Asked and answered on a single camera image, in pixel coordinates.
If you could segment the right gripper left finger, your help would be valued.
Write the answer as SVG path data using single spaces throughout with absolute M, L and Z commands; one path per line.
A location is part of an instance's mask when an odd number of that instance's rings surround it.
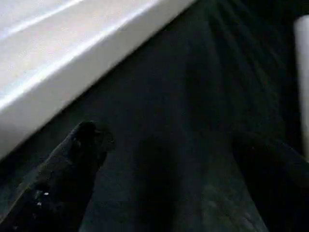
M 108 128 L 78 124 L 15 189 L 0 217 L 1 231 L 79 231 L 97 172 L 114 147 Z

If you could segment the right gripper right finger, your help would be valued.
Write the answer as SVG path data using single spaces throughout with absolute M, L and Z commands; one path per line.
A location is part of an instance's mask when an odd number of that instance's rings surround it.
M 282 141 L 255 133 L 232 133 L 231 148 L 268 230 L 307 232 L 308 162 Z

